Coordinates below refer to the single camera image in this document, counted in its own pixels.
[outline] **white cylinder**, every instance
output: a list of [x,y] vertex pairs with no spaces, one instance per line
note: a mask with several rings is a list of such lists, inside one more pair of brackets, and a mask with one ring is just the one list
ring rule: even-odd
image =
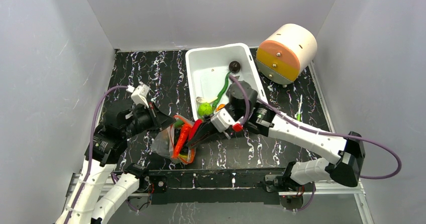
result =
[[290,84],[313,60],[316,50],[316,40],[310,31],[286,24],[259,45],[256,62],[272,81]]

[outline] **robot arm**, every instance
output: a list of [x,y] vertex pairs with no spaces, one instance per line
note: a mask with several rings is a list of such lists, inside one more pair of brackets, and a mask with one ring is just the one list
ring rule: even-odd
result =
[[146,176],[147,170],[141,166],[131,164],[127,167],[114,187],[96,203],[91,224],[107,223],[121,204],[143,186]]
[[[249,132],[285,140],[322,156],[307,162],[290,162],[284,174],[274,179],[271,189],[295,189],[308,182],[330,179],[349,187],[358,185],[365,157],[361,141],[319,135],[318,132],[323,130],[289,117],[283,119],[263,103],[257,102],[257,92],[248,83],[240,81],[240,84],[249,98],[252,113],[249,120],[243,123]],[[195,148],[213,135],[225,134],[229,137],[232,131],[242,130],[240,119],[245,112],[243,94],[235,84],[230,86],[227,94],[229,103],[198,127],[194,137],[188,141],[188,147]],[[309,128],[316,134],[300,127]],[[355,132],[349,135],[360,136]]]
[[[132,92],[131,99],[110,103],[108,111],[104,114],[104,122],[96,127],[93,135],[90,175],[84,180],[89,162],[89,148],[87,148],[82,173],[70,201],[56,221],[57,224],[90,223],[102,187],[110,173],[115,169],[121,154],[128,147],[127,139],[147,130],[161,131],[175,122],[174,118],[165,115],[153,103],[146,101],[148,86],[141,84],[136,89],[132,87],[129,87],[129,89]],[[124,187],[128,190],[122,194],[126,195],[130,191],[130,193],[133,193],[132,190],[136,188],[136,184],[129,185],[127,183],[132,179],[130,175],[123,176],[125,178],[113,188],[115,192],[111,193],[109,197],[121,193]],[[110,198],[110,200],[114,200],[116,203],[122,202],[122,196],[117,195],[119,199]],[[114,209],[111,205],[106,206],[108,209]]]

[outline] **plastic bag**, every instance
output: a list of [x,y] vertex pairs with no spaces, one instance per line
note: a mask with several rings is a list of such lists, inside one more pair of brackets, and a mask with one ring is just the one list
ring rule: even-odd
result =
[[[188,124],[191,127],[194,125],[194,122],[189,121],[180,115],[175,115],[174,118],[182,120],[185,124]],[[174,163],[183,163],[184,165],[187,165],[194,161],[195,149],[189,150],[187,155],[179,154],[177,158],[172,158],[174,146],[174,126],[171,125],[155,137],[154,142],[151,144],[151,151],[164,158],[171,159]]]

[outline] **orange object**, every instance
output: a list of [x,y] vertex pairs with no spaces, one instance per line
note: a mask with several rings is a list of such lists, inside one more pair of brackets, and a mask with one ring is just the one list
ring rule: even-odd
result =
[[224,107],[225,107],[225,104],[222,103],[221,105],[219,105],[219,107],[216,108],[216,112],[223,109]]
[[[186,124],[188,124],[189,126],[192,126],[192,123],[189,123],[185,118],[183,118],[182,116],[179,116],[179,115],[175,115],[175,116],[173,116],[175,119],[180,119],[180,120],[182,120],[184,123],[186,123]],[[184,157],[183,155],[181,155],[181,154],[179,154],[178,155],[178,159],[180,160],[180,161],[182,161],[182,163],[184,164],[184,165],[187,165],[187,164],[190,164],[190,163],[192,163],[193,161],[194,161],[194,158],[195,158],[195,149],[190,149],[189,150],[189,153],[188,153],[188,156],[186,156],[186,157]]]
[[179,139],[177,140],[176,146],[173,150],[172,158],[176,159],[179,156],[180,151],[182,150],[183,144],[186,139],[188,139],[189,132],[191,132],[192,127],[188,124],[185,124],[180,131]]

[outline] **gray wall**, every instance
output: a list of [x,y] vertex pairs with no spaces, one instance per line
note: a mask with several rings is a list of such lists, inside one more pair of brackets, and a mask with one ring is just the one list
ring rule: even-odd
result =
[[258,46],[286,23],[314,35],[335,0],[88,0],[116,49]]
[[0,0],[0,222],[53,223],[114,50],[86,0]]
[[[338,132],[354,130],[402,158],[401,173],[364,180],[375,223],[426,219],[426,0],[336,0],[321,28],[314,60]],[[366,144],[363,174],[396,168]]]

